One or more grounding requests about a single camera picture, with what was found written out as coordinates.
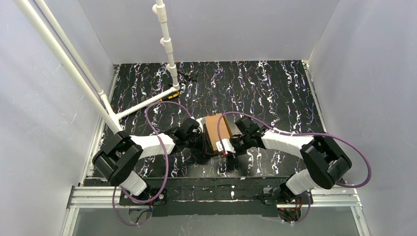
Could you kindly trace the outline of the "brown cardboard box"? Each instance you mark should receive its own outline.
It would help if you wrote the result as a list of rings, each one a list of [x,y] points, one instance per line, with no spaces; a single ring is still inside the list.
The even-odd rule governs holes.
[[[222,139],[228,139],[233,135],[229,123],[226,119],[226,116],[221,117],[221,115],[222,114],[215,114],[212,116],[204,117],[206,121],[204,124],[204,128],[209,139],[208,150],[215,155],[219,153],[219,150],[216,146],[216,143],[220,141],[218,133],[220,133],[220,137]]]

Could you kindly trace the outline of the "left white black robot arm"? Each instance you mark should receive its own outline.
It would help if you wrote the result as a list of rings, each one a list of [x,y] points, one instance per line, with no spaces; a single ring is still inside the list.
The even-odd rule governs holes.
[[[136,163],[145,157],[181,152],[184,149],[203,151],[205,118],[187,118],[180,126],[150,136],[128,135],[120,131],[111,137],[92,159],[94,167],[110,183],[134,196],[147,188],[146,182],[134,172]]]

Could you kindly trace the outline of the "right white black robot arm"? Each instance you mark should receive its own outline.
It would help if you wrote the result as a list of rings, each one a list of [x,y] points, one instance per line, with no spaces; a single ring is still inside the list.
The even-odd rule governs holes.
[[[299,157],[306,166],[271,189],[267,193],[269,198],[289,200],[317,187],[331,189],[352,167],[346,153],[329,136],[296,136],[266,125],[259,126],[249,117],[242,117],[235,124],[240,134],[216,143],[223,153],[240,155],[250,148],[273,149]]]

